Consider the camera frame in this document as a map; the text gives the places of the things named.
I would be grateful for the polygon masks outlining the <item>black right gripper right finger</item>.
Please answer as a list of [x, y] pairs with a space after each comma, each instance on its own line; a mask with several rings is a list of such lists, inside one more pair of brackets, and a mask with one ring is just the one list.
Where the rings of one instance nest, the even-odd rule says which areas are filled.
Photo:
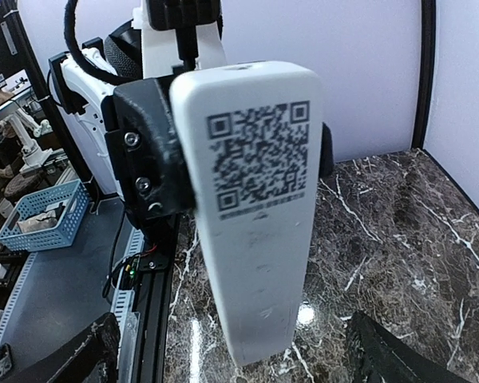
[[346, 351], [353, 382], [464, 382], [415, 352], [362, 311], [346, 328]]

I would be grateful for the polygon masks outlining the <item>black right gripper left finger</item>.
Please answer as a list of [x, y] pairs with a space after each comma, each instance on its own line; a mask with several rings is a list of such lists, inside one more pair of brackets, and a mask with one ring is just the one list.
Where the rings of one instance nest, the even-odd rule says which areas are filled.
[[106, 312], [60, 349], [8, 382], [117, 382], [121, 332], [116, 316]]

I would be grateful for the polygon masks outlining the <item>white remote control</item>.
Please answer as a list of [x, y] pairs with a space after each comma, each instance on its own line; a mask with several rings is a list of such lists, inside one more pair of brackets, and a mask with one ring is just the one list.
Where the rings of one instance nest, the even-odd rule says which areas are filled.
[[178, 76], [169, 96], [194, 215], [232, 360], [288, 348], [315, 216], [323, 87], [300, 65], [264, 61]]

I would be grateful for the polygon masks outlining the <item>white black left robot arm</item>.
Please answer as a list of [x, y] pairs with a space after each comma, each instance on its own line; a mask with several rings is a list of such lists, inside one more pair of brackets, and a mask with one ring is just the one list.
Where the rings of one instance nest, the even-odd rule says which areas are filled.
[[50, 60], [68, 114], [100, 122], [95, 147], [129, 222], [159, 241], [187, 211], [202, 235], [308, 240], [321, 176], [333, 168], [323, 87], [286, 61], [227, 63], [218, 17], [158, 28], [130, 21], [109, 40]]

